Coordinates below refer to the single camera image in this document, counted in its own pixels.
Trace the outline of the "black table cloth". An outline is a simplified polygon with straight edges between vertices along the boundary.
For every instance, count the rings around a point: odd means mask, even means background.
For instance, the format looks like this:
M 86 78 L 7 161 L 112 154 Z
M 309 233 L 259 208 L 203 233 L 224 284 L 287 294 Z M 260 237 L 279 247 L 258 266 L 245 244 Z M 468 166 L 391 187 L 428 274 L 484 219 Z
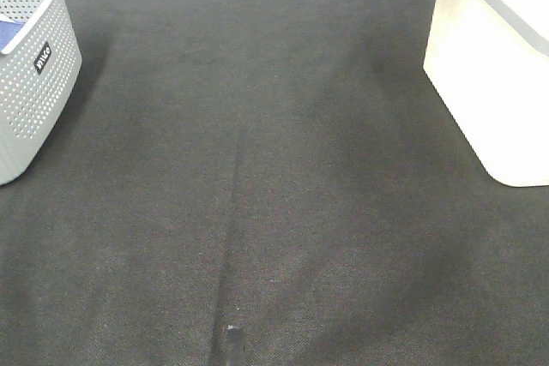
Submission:
M 422 69 L 434 0 L 66 0 L 82 54 L 1 190 L 4 365 L 545 365 L 548 191 Z

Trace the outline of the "small black clip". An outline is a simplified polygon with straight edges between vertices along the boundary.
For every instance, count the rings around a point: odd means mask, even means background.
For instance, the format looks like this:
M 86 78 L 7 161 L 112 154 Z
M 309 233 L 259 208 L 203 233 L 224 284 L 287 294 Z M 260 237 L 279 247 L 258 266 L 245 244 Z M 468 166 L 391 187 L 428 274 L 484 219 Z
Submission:
M 226 330 L 226 366 L 245 366 L 244 329 L 228 325 Z

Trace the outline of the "white plastic storage bin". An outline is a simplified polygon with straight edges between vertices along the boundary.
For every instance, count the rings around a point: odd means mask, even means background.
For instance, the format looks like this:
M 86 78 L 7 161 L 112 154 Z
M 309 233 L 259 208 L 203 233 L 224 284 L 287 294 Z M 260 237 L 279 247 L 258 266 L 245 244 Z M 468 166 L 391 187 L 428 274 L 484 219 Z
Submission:
M 548 183 L 548 0 L 436 0 L 424 70 L 487 173 Z

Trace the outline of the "grey perforated laundry basket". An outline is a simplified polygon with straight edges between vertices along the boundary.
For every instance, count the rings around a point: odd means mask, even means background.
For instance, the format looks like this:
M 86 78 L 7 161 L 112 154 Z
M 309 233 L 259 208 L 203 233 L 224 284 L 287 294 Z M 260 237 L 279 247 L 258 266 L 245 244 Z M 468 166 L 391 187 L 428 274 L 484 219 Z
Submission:
M 1 0 L 24 23 L 1 50 L 1 183 L 18 178 L 55 126 L 81 69 L 65 0 Z

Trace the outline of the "blue cloth in basket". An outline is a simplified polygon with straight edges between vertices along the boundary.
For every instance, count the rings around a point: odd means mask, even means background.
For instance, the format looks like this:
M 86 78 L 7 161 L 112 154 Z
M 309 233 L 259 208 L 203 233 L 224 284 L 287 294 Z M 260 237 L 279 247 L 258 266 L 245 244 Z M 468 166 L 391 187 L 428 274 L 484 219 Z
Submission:
M 14 21 L 6 15 L 0 16 L 0 49 L 2 50 L 24 27 L 24 23 Z

